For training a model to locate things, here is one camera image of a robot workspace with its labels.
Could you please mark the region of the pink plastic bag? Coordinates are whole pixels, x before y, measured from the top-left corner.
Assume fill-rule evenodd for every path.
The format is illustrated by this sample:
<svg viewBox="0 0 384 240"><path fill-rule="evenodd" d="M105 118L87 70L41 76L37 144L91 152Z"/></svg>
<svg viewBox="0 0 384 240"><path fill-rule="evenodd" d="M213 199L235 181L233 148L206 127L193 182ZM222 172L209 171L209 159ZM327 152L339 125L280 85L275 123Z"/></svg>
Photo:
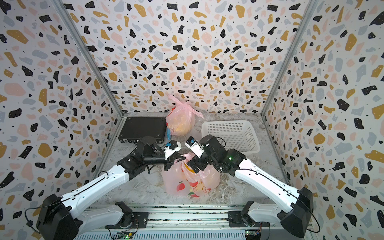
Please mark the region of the pink plastic bag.
<svg viewBox="0 0 384 240"><path fill-rule="evenodd" d="M183 102L173 95L169 99L176 103L170 113L166 116L167 127L173 136L184 136L195 126L195 116L204 119L202 113L193 108L191 102Z"/></svg>
<svg viewBox="0 0 384 240"><path fill-rule="evenodd" d="M167 171L162 171L168 194L199 198L218 187L221 180L220 173L213 166L209 165L205 170L195 173L187 165L194 156L194 153L187 153L184 155L185 160L173 164Z"/></svg>

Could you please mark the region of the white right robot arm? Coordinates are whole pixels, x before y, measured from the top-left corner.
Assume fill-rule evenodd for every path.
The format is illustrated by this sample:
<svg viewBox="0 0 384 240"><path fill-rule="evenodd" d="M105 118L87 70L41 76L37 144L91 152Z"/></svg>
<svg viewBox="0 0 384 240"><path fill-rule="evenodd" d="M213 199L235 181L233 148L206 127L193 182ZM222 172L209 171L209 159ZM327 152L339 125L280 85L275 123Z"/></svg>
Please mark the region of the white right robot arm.
<svg viewBox="0 0 384 240"><path fill-rule="evenodd" d="M195 154L188 166L196 173L213 166L219 173L229 174L250 184L274 202L272 205L247 202L241 211L244 224L278 223L293 236L305 237L310 221L315 218L313 193L310 190L299 190L281 182L238 150L226 150L212 135L203 137L200 142L189 137L186 146Z"/></svg>

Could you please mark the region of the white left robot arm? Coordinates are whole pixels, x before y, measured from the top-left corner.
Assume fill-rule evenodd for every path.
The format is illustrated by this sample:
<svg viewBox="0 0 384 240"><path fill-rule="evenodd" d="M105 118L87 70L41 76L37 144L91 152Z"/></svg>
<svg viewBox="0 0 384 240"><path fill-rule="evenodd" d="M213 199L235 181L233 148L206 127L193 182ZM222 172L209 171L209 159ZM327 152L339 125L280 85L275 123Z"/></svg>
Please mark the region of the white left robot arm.
<svg viewBox="0 0 384 240"><path fill-rule="evenodd" d="M175 140L160 147L153 137L140 138L131 153L88 184L60 197L52 194L45 198L37 223L26 219L27 226L45 240L73 240L105 226L125 229L138 225L132 209L124 202L89 212L86 209L153 166L162 165L169 170L175 162L184 160L179 154L181 148L181 143Z"/></svg>

